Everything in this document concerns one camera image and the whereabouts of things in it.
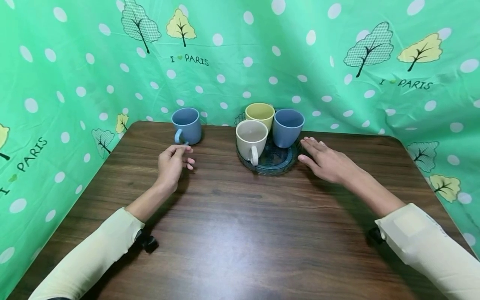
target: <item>right hand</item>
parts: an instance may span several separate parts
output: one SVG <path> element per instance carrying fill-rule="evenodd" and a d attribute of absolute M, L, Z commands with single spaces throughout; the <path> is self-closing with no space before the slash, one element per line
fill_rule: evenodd
<path fill-rule="evenodd" d="M 365 172 L 348 156 L 328 148 L 325 143 L 317 142 L 313 137 L 304 137 L 300 143 L 313 159 L 301 154 L 298 156 L 299 161 L 312 169 L 318 178 L 345 185 L 352 177 Z"/>

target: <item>mug handle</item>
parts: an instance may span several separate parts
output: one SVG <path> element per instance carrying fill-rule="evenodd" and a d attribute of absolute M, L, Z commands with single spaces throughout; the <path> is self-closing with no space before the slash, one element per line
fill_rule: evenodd
<path fill-rule="evenodd" d="M 256 146 L 252 147 L 252 165 L 253 166 L 258 165 L 258 151 Z"/>

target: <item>polka dot fabric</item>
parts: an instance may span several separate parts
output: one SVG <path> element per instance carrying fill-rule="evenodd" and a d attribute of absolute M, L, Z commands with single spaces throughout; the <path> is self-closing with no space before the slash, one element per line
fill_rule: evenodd
<path fill-rule="evenodd" d="M 0 299 L 127 128 L 169 122 L 181 107 L 231 126 L 267 102 L 301 112 L 305 130 L 394 136 L 480 254 L 477 12 L 444 14 L 444 3 L 424 0 L 303 2 L 3 1 L 5 24 L 22 26 L 2 31 Z M 183 37 L 166 26 L 180 17 Z M 445 182 L 456 192 L 443 193 Z"/>

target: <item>wooden table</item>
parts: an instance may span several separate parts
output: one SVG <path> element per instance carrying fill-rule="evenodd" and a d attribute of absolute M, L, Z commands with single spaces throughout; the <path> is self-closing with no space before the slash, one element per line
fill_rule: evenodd
<path fill-rule="evenodd" d="M 157 156 L 173 134 L 167 123 L 130 127 L 9 299 L 27 299 L 70 250 L 155 181 Z M 347 154 L 467 248 L 397 140 L 305 135 Z M 159 248 L 133 247 L 84 299 L 444 299 L 386 244 L 367 243 L 375 216 L 342 187 L 300 163 L 280 177 L 251 173 L 237 158 L 233 127 L 205 126 L 194 151 L 196 170 L 149 224 Z"/>

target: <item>arm sleeve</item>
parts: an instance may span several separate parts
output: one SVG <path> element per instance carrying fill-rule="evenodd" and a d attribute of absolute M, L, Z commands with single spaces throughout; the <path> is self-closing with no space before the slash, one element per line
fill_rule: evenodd
<path fill-rule="evenodd" d="M 479 299 L 479 261 L 423 210 L 408 204 L 375 222 L 400 259 L 424 274 L 449 299 Z"/>
<path fill-rule="evenodd" d="M 128 251 L 144 226 L 124 208 L 117 210 L 60 261 L 29 300 L 80 299 Z"/>

